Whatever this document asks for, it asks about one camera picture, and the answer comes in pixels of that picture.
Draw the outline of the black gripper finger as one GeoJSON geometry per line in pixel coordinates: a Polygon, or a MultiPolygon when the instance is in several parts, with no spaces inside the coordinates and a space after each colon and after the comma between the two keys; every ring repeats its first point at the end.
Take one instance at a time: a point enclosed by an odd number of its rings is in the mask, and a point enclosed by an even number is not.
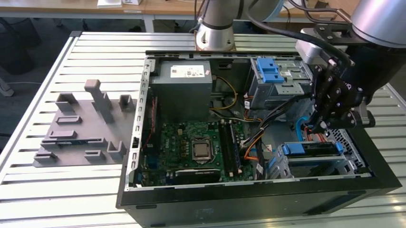
{"type": "Polygon", "coordinates": [[[354,128],[360,121],[355,108],[362,104],[363,92],[356,88],[335,88],[330,93],[326,125],[328,129],[354,128]]]}
{"type": "Polygon", "coordinates": [[[314,65],[312,70],[312,99],[315,102],[308,125],[311,126],[311,133],[323,133],[330,125],[331,113],[335,111],[342,89],[338,77],[328,67],[314,65]]]}

